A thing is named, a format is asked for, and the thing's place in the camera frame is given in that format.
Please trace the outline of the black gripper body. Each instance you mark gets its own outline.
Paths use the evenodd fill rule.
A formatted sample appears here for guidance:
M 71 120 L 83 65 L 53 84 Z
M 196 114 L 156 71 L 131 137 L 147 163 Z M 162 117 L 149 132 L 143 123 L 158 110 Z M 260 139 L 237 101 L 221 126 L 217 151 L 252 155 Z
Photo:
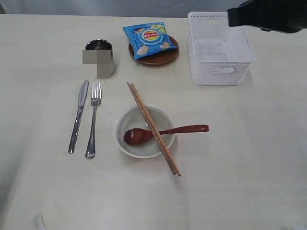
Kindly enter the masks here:
M 252 26 L 263 31 L 293 34 L 307 27 L 305 0 L 248 0 L 227 10 L 230 27 Z

